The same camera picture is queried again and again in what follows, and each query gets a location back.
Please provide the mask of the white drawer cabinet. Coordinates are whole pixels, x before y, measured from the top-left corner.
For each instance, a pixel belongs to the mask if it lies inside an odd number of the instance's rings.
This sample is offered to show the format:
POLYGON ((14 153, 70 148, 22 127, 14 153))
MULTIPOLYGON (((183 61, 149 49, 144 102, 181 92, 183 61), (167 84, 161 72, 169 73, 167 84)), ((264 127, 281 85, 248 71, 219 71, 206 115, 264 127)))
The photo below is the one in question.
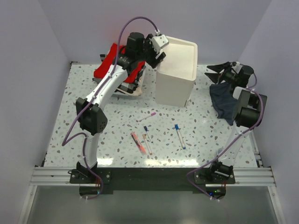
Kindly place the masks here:
POLYGON ((168 36, 166 57, 157 66, 155 101, 161 105, 185 107, 197 76, 198 46, 168 36))

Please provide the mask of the pink cap marker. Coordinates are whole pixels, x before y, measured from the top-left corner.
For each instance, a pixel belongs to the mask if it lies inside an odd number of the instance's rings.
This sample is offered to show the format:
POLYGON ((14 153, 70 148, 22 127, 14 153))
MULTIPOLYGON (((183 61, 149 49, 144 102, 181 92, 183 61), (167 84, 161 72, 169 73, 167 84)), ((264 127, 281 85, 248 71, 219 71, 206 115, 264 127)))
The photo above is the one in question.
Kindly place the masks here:
POLYGON ((143 120, 145 120, 145 119, 148 119, 148 118, 150 118, 150 117, 152 117, 152 116, 154 116, 154 115, 156 115, 156 112, 150 113, 150 114, 147 115, 146 117, 137 119, 136 122, 141 122, 141 121, 143 121, 143 120))

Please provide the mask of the blue cap white marker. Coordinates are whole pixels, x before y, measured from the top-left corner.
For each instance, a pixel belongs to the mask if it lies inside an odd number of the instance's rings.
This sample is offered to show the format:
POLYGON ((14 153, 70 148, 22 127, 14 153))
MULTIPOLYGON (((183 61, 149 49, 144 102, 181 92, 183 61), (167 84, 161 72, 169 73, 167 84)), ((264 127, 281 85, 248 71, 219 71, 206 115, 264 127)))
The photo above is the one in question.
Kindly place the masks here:
POLYGON ((178 127, 178 124, 175 124, 175 129, 177 131, 178 138, 179 138, 182 149, 186 149, 185 142, 184 142, 183 136, 181 134, 180 128, 178 127))

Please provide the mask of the brown cap white marker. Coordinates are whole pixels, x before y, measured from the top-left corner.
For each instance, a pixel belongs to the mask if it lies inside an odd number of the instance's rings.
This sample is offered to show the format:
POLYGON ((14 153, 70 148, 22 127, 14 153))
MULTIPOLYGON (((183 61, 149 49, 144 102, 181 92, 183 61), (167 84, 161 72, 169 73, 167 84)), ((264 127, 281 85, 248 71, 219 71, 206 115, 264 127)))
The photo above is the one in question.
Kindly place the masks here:
POLYGON ((147 148, 149 154, 152 155, 152 150, 150 148, 150 145, 149 145, 149 142, 147 140, 146 134, 143 134, 142 137, 143 137, 143 140, 145 142, 145 145, 146 145, 146 148, 147 148))

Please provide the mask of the small clear plastic cup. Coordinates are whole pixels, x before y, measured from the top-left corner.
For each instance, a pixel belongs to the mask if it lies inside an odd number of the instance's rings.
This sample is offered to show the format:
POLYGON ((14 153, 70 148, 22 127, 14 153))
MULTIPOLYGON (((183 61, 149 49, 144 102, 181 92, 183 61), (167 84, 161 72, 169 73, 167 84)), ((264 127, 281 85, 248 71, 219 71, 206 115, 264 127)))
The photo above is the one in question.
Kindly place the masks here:
POLYGON ((216 155, 217 155, 217 157, 221 157, 224 153, 225 153, 225 149, 219 148, 216 155))

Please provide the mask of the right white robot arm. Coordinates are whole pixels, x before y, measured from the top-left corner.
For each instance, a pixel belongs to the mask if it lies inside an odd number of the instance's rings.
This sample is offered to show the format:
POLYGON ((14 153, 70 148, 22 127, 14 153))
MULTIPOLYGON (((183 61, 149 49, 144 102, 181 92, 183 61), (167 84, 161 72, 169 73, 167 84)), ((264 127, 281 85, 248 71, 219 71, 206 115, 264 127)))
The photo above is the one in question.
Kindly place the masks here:
POLYGON ((232 181, 236 157, 247 136, 260 125, 267 96, 256 93, 254 85, 248 85, 249 79, 256 76, 254 69, 240 62, 208 65, 205 75, 213 82, 212 105, 218 117, 232 126, 232 132, 200 177, 211 183, 232 181))

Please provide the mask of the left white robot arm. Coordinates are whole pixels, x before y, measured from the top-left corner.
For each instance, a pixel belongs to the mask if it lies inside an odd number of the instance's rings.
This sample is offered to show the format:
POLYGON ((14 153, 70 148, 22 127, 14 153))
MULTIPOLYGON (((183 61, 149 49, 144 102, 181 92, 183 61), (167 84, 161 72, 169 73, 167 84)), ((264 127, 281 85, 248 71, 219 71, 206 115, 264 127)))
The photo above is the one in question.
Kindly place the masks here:
POLYGON ((83 141, 82 158, 76 164, 79 179, 86 183, 101 182, 97 174, 97 147, 100 134, 107 126, 105 106, 116 89, 138 68, 147 63, 156 68, 166 57, 162 49, 169 44, 166 35, 157 33, 144 36, 132 32, 124 46, 116 45, 108 70, 96 88, 85 98, 76 100, 79 126, 86 135, 83 141))

